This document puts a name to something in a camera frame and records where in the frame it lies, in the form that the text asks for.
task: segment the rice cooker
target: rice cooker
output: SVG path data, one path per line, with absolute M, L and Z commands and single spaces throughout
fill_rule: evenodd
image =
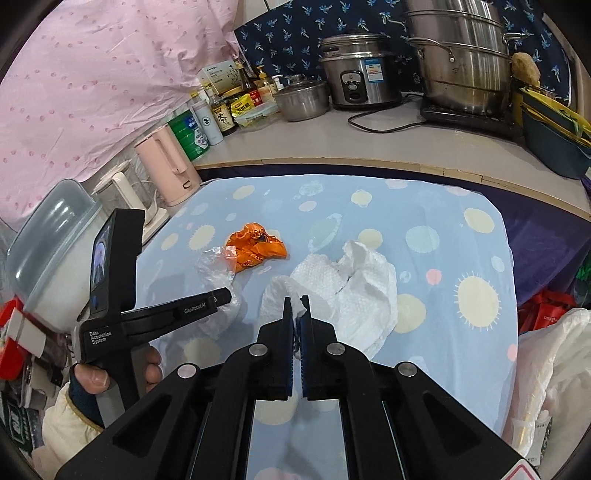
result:
M 324 38 L 320 50 L 335 108 L 387 108 L 402 101 L 398 67 L 385 35 L 336 35 Z

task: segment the human hand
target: human hand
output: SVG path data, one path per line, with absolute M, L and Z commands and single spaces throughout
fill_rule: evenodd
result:
M 144 376 L 147 383 L 146 391 L 149 392 L 162 380 L 162 370 L 159 367 L 162 357 L 160 357 L 160 354 L 153 346 L 150 346 L 146 353 L 146 360 L 148 361 L 148 365 L 146 366 Z M 74 375 L 82 388 L 91 395 L 103 393 L 109 388 L 109 384 L 111 383 L 107 372 L 93 365 L 77 364 L 74 367 Z

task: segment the metal screw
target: metal screw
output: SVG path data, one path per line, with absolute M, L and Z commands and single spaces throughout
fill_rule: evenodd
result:
M 184 364 L 178 368 L 177 373 L 180 378 L 191 378 L 197 373 L 197 367 L 191 364 Z
M 326 351 L 331 355 L 343 355 L 345 353 L 345 346 L 339 342 L 329 343 Z
M 417 366 L 411 362 L 404 362 L 398 366 L 398 371 L 404 377 L 414 377 L 417 374 Z
M 267 348 L 267 346 L 263 345 L 262 343 L 255 343 L 254 345 L 251 345 L 251 347 L 248 349 L 248 352 L 252 356 L 263 356 L 266 355 L 268 351 L 269 349 Z

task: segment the power cord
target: power cord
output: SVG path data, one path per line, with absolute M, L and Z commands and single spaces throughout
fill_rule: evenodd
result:
M 404 95 L 404 99 L 403 99 L 402 103 L 407 103 L 409 100 L 406 100 L 406 99 L 408 97 L 410 97 L 410 96 L 416 96 L 416 97 L 420 97 L 420 98 L 423 97 L 419 93 L 407 93 L 406 95 Z M 402 125 L 401 127 L 390 128 L 388 130 L 375 130 L 373 128 L 365 127 L 365 126 L 360 125 L 360 124 L 358 124 L 356 122 L 353 122 L 353 120 L 356 120 L 358 118 L 361 118 L 361 117 L 364 117 L 364 116 L 368 116 L 368 115 L 372 115 L 373 113 L 382 112 L 384 110 L 390 110 L 390 108 L 392 108 L 392 107 L 378 108 L 377 110 L 370 110 L 368 112 L 358 113 L 357 115 L 350 116 L 347 119 L 347 123 L 349 125 L 353 125 L 355 128 L 359 128 L 360 130 L 364 130 L 364 131 L 369 132 L 369 133 L 372 133 L 372 134 L 392 134 L 394 132 L 400 132 L 401 130 L 406 130 L 407 128 L 411 128 L 411 127 L 417 127 L 419 125 L 422 125 L 422 124 L 426 123 L 426 120 L 423 120 L 422 122 L 414 122 L 412 124 Z

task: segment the white thermos bottle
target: white thermos bottle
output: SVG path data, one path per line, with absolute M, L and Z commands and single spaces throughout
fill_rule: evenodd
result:
M 217 145 L 220 143 L 223 140 L 223 135 L 207 102 L 205 100 L 198 100 L 189 106 L 189 108 L 195 119 L 201 125 L 203 132 L 207 135 L 209 144 Z

